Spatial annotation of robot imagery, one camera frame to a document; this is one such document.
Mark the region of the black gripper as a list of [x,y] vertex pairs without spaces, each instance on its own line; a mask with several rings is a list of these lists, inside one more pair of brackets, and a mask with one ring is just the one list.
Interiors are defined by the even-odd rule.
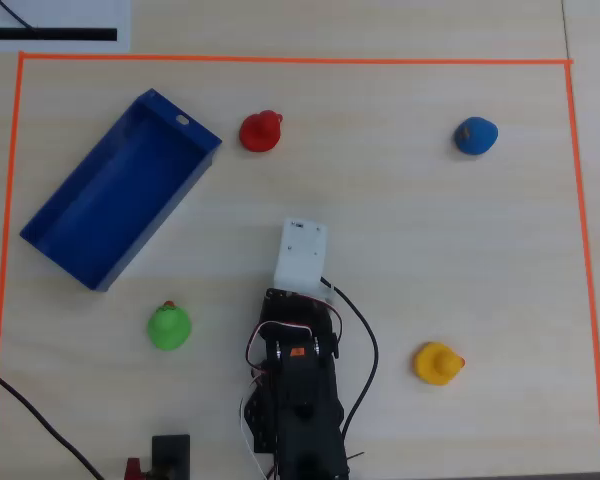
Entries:
[[289,291],[269,289],[264,297],[258,336],[268,358],[303,356],[339,357],[342,317],[327,301]]

